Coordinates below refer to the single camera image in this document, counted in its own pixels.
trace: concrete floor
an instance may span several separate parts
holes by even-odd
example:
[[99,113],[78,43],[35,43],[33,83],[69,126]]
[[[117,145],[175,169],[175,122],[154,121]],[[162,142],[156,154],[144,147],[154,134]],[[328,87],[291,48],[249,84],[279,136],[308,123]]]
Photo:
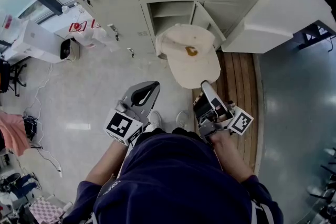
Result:
[[290,224],[317,201],[306,189],[325,183],[323,149],[336,146],[336,49],[328,52],[328,41],[301,51],[296,46],[289,42],[260,56],[265,131],[259,178]]
[[[49,63],[29,59],[27,65],[22,73],[27,88],[20,88],[20,97],[15,97],[13,91],[0,95],[5,112],[22,114],[47,75]],[[63,178],[36,150],[26,150],[19,160],[22,168],[36,174],[44,191],[64,202],[75,201],[78,183],[112,142],[103,124],[128,87],[143,81],[160,82],[154,109],[161,114],[166,131],[175,127],[179,111],[192,109],[191,90],[178,85],[167,62],[155,55],[132,59],[127,50],[110,53],[107,48],[96,47],[83,49],[78,61],[62,62],[53,68],[50,81],[38,94],[45,134],[41,144],[61,163]],[[37,117],[39,108],[36,101],[28,112]],[[37,140],[41,137],[38,128]]]

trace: white cap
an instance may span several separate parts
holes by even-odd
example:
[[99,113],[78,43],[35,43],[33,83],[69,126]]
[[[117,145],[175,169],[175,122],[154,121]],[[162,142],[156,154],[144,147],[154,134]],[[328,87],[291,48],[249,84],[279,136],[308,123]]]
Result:
[[196,89],[204,80],[215,82],[221,73],[214,41],[215,36],[200,26],[175,25],[157,36],[156,55],[167,58],[182,87]]

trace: navy blue shirt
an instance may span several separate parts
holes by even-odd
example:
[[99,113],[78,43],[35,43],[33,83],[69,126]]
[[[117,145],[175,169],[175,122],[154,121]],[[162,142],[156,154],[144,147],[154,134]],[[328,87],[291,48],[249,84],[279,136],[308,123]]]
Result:
[[240,184],[204,143],[160,134],[130,152],[118,179],[103,188],[81,182],[63,223],[79,223],[92,211],[98,223],[251,223],[252,199],[282,223],[278,205],[256,176]]

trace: open locker door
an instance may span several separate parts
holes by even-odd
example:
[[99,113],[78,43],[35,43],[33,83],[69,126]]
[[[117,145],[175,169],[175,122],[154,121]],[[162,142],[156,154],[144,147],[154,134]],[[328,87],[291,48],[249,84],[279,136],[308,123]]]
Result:
[[193,11],[190,18],[191,25],[198,25],[206,30],[210,31],[215,36],[214,48],[217,50],[222,43],[226,40],[223,33],[216,25],[214,20],[211,18],[209,13],[200,4],[200,2],[195,1]]

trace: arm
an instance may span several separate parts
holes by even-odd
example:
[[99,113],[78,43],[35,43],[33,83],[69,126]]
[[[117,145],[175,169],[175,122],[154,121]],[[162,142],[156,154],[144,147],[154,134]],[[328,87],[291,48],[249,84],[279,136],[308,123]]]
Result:
[[118,174],[127,149],[127,146],[118,141],[113,141],[85,180],[103,186],[111,178],[112,174]]
[[210,140],[225,172],[240,183],[253,175],[252,169],[244,163],[238,149],[231,140],[229,131],[217,132],[210,136]]

